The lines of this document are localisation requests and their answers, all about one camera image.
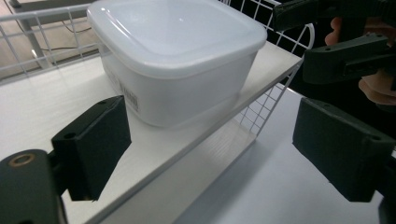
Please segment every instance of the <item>plastic food container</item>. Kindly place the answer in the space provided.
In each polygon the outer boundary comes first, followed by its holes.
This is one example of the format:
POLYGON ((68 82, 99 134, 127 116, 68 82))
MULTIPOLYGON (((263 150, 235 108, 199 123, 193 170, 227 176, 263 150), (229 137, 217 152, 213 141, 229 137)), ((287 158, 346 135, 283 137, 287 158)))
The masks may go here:
POLYGON ((146 123, 168 127, 235 96, 266 32, 215 0, 109 0, 88 8, 106 73, 146 123))

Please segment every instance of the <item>container lid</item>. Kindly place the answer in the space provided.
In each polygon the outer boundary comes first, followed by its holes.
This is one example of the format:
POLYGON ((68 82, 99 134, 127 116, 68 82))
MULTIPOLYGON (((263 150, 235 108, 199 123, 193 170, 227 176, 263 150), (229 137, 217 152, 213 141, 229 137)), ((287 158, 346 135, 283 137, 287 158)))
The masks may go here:
POLYGON ((260 49, 264 28, 216 0, 102 0, 93 30, 117 57, 149 77, 188 77, 260 49))

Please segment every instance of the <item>white shelf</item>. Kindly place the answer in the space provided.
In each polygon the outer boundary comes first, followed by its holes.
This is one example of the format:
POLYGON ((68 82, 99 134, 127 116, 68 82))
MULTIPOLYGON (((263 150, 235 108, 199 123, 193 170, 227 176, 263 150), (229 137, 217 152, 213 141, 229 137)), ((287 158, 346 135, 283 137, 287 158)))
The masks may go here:
POLYGON ((226 123, 101 223, 173 223, 255 139, 235 120, 226 123))
MULTIPOLYGON (((226 126, 223 124, 288 75, 300 60, 289 52, 267 43, 259 51, 247 82, 237 99, 224 102, 175 127, 167 129, 152 127, 129 112, 128 118, 133 140, 131 146, 120 159, 98 202, 74 203, 70 202, 67 193, 63 196, 69 222, 83 223, 88 220, 98 220, 133 195, 132 199, 137 200, 143 197, 139 195, 151 195, 147 191, 149 187, 145 186, 150 181, 152 184, 158 178, 166 176, 161 173, 187 153, 183 160, 177 162, 177 164, 184 164, 181 170, 187 171, 189 167, 193 167, 193 162, 184 162, 188 157, 192 158, 190 160, 200 161, 196 163, 194 170, 198 170, 199 166, 205 168, 207 163, 216 157, 223 158, 225 162, 218 167, 218 170, 213 171, 213 174, 203 175, 204 170, 197 172, 196 178, 202 183, 201 186, 191 189, 195 193, 188 192, 186 193, 188 195, 180 195, 187 206, 254 139, 254 136, 246 131, 243 131, 246 134, 241 134, 242 128, 234 123, 226 126), (224 106, 229 108, 228 112, 219 113, 224 106), (225 142, 237 147, 228 149, 223 146, 229 145, 217 144, 217 139, 222 139, 223 136, 235 136, 230 135, 233 132, 236 132, 243 140, 242 144, 235 143, 233 138, 225 142)), ((93 104, 115 94, 98 57, 58 70, 35 76, 17 77, 3 82, 0 86, 0 105, 2 106, 0 110, 0 126, 2 127, 0 159, 29 148, 52 151, 50 139, 53 135, 93 104)), ((160 198, 153 197, 151 202, 156 200, 160 198)), ((175 218, 171 216, 177 216, 183 209, 185 205, 181 204, 179 211, 170 215, 167 220, 175 218)))

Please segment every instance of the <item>cable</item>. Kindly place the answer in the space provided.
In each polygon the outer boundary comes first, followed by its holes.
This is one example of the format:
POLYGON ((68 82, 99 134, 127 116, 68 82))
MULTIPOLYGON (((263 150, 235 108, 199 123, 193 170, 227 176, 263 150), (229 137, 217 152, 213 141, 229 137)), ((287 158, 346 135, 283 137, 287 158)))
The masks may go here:
MULTIPOLYGON (((4 4, 7 6, 9 13, 11 13, 11 14, 13 15, 13 14, 14 14, 14 12, 12 12, 12 10, 11 10, 11 8, 9 7, 9 5, 8 5, 7 1, 6 1, 6 0, 3 0, 3 1, 4 1, 4 4)), ((23 31, 23 29, 22 29, 22 27, 21 27, 20 23, 19 23, 19 22, 17 22, 17 21, 15 21, 15 22, 18 24, 18 26, 20 27, 21 31, 24 33, 24 31, 23 31)))
POLYGON ((50 50, 58 50, 58 49, 78 49, 77 47, 64 47, 64 48, 55 48, 55 49, 50 49, 50 50))
MULTIPOLYGON (((11 14, 13 15, 14 12, 11 10, 11 7, 9 7, 7 1, 6 1, 6 0, 3 0, 3 1, 4 1, 5 5, 7 6, 9 13, 11 13, 11 14)), ((23 31, 23 29, 22 29, 20 23, 19 23, 18 21, 15 21, 15 22, 18 24, 18 26, 20 27, 21 31, 22 31, 23 33, 25 33, 25 32, 23 31)), ((72 30, 64 23, 64 21, 62 21, 62 23, 64 24, 64 27, 65 27, 68 31, 70 31, 71 33, 82 33, 82 32, 86 32, 86 31, 91 30, 91 27, 90 27, 90 28, 87 28, 87 29, 84 29, 84 30, 81 30, 81 31, 75 31, 75 32, 74 32, 74 31, 72 31, 72 30)), ((54 48, 54 49, 50 49, 50 50, 57 50, 57 49, 78 49, 78 47, 54 48)))
POLYGON ((87 29, 84 29, 84 30, 80 30, 80 31, 72 31, 67 25, 66 25, 66 23, 64 23, 64 21, 62 21, 62 23, 64 24, 64 27, 68 30, 68 31, 70 31, 71 33, 82 33, 82 32, 86 32, 86 31, 89 31, 89 30, 91 30, 92 28, 90 27, 90 28, 87 28, 87 29))

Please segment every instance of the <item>white plastic container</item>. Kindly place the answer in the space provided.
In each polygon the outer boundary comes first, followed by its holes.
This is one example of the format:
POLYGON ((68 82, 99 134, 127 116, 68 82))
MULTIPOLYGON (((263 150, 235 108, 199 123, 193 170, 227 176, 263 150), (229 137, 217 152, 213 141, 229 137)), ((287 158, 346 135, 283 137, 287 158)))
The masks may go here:
POLYGON ((266 32, 216 0, 105 0, 88 18, 103 66, 136 115, 167 127, 243 87, 266 32))

